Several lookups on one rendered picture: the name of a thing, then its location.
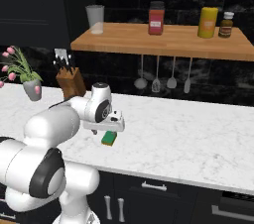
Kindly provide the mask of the hanging steel spoon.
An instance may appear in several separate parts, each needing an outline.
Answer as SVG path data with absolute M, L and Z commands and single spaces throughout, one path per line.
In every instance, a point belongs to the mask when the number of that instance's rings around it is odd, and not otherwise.
M 192 57 L 190 58 L 189 73 L 188 73 L 188 77 L 185 81 L 185 86 L 184 86 L 185 94 L 188 94 L 191 89 L 191 65 L 192 65 Z

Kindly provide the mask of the red spice jar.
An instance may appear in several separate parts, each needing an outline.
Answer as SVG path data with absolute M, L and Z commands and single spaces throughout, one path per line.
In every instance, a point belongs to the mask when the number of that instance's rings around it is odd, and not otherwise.
M 150 35 L 162 35 L 164 29 L 165 3 L 163 1 L 152 1 L 149 9 Z

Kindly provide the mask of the small brown bottle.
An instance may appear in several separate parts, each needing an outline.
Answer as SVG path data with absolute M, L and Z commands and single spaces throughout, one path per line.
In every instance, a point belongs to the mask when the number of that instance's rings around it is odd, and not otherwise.
M 220 27 L 218 35 L 221 38 L 229 38 L 231 36 L 232 27 L 233 27 L 233 12 L 225 12 L 223 14 L 223 20 L 220 22 Z

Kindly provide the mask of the pink tulips in grey pot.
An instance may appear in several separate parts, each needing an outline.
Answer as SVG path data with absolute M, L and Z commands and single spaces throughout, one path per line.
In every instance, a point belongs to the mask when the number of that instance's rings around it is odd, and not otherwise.
M 43 80 L 29 65 L 21 49 L 10 46 L 2 54 L 2 57 L 7 61 L 0 61 L 1 71 L 5 72 L 5 75 L 0 77 L 0 88 L 4 86 L 7 80 L 19 79 L 30 100 L 39 101 L 42 98 Z

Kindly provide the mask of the dark cupboard door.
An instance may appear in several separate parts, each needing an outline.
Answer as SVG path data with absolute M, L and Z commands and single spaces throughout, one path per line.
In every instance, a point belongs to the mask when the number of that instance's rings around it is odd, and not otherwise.
M 113 197 L 114 197 L 114 182 L 113 174 L 106 171 L 99 172 L 100 182 L 97 189 L 90 195 L 87 196 L 87 201 L 89 203 L 92 211 L 97 215 L 100 220 L 100 224 L 114 224 L 113 220 Z M 110 196 L 111 214 L 112 220 L 106 218 L 106 204 L 104 196 Z

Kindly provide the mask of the wooden wall shelf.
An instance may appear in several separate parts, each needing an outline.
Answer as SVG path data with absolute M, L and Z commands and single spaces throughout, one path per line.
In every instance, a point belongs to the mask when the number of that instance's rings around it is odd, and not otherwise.
M 87 30 L 70 47 L 73 51 L 254 61 L 254 46 L 238 28 L 229 39 L 217 32 L 203 39 L 197 35 L 197 26 L 166 25 L 161 36 L 151 36 L 147 24 L 104 23 L 101 35 Z

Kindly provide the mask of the dark drawer front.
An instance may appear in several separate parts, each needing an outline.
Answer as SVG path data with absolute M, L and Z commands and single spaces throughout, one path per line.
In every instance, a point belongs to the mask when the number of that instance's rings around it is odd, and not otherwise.
M 167 191 L 143 188 L 146 181 L 165 185 Z M 196 188 L 148 178 L 131 178 L 128 184 L 131 224 L 191 224 Z

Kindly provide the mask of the hanging steel ladle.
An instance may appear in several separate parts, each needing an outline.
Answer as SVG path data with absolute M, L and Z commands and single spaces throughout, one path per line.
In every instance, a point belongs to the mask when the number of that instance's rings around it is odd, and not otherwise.
M 144 69 L 144 56 L 141 56 L 141 69 Z M 141 76 L 135 80 L 134 85 L 138 89 L 144 89 L 147 86 L 147 80 Z

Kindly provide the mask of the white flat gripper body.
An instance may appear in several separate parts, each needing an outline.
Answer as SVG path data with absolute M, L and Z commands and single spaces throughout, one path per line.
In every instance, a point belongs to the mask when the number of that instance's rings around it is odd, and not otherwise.
M 87 130 L 96 130 L 96 131 L 123 132 L 125 129 L 125 122 L 123 120 L 102 121 L 100 123 L 91 123 L 88 121 L 84 121 L 83 128 Z

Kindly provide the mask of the dark wall cupboard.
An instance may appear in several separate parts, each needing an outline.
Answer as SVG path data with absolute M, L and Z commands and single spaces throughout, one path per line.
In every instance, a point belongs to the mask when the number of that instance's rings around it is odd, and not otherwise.
M 0 46 L 68 49 L 64 0 L 0 0 Z

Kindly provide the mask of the wooden knife block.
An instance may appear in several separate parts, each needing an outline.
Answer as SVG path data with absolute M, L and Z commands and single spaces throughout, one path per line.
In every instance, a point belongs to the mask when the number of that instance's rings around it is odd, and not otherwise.
M 72 72 L 65 68 L 61 69 L 56 80 L 63 91 L 64 99 L 72 96 L 84 96 L 86 93 L 86 87 L 78 67 L 73 68 Z

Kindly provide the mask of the hanging slotted steel spatula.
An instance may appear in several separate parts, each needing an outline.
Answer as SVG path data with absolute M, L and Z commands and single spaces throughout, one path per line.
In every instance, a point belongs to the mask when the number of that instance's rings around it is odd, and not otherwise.
M 160 56 L 157 56 L 156 78 L 152 82 L 152 92 L 154 93 L 159 93 L 161 89 L 161 82 L 159 80 L 159 63 L 160 63 Z

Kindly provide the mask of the yellow bottle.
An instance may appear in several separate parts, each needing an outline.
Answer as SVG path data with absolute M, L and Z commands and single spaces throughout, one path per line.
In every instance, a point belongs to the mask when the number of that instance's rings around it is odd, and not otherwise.
M 197 35 L 200 38 L 212 38 L 215 31 L 218 9 L 215 7 L 203 7 L 200 12 Z

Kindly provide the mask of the dark oven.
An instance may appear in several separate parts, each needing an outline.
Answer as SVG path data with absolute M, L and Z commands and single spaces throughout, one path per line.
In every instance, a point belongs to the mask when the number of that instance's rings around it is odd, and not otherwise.
M 213 215 L 211 206 L 220 210 L 254 216 L 254 196 L 237 192 L 202 189 L 198 193 L 193 224 L 254 224 L 254 222 Z

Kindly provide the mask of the clear glass cup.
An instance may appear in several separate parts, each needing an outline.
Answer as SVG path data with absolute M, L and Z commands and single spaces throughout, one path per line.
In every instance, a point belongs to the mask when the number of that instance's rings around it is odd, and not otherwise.
M 85 7 L 90 32 L 94 35 L 103 33 L 104 7 L 102 5 L 88 5 Z

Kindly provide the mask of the green and yellow sponge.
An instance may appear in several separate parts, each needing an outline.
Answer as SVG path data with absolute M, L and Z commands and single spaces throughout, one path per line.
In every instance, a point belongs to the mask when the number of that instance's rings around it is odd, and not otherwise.
M 101 144 L 106 146 L 112 146 L 114 144 L 116 137 L 117 137 L 116 132 L 107 131 L 101 140 Z

